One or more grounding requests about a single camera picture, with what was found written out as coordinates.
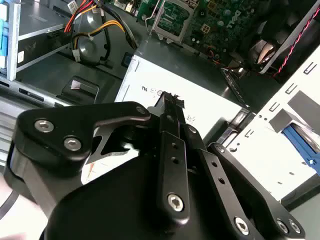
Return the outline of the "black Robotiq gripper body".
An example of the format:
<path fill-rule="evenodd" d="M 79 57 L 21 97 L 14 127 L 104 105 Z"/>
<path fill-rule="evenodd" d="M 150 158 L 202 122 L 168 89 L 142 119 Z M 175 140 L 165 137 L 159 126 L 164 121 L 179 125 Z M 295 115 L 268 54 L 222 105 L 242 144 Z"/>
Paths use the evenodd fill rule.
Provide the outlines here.
<path fill-rule="evenodd" d="M 187 145 L 163 131 L 157 147 L 67 195 L 44 230 L 47 240 L 218 240 L 200 200 Z"/>

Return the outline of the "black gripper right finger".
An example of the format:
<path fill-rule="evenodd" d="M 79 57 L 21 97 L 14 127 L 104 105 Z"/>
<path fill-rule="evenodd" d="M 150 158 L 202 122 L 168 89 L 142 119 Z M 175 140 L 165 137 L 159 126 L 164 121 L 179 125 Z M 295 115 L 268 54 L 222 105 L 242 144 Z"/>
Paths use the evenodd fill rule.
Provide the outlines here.
<path fill-rule="evenodd" d="M 303 240 L 299 222 L 219 143 L 205 146 L 185 121 L 184 101 L 174 99 L 187 166 L 200 177 L 202 208 L 218 240 Z"/>

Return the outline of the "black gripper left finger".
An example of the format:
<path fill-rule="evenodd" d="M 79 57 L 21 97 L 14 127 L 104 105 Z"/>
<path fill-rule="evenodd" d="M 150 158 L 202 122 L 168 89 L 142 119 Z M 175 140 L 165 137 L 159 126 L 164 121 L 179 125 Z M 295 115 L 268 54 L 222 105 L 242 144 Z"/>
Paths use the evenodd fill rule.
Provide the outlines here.
<path fill-rule="evenodd" d="M 127 101 L 25 111 L 9 168 L 50 218 L 70 193 L 156 149 L 161 132 L 179 137 L 175 98 L 163 92 L 149 109 Z"/>

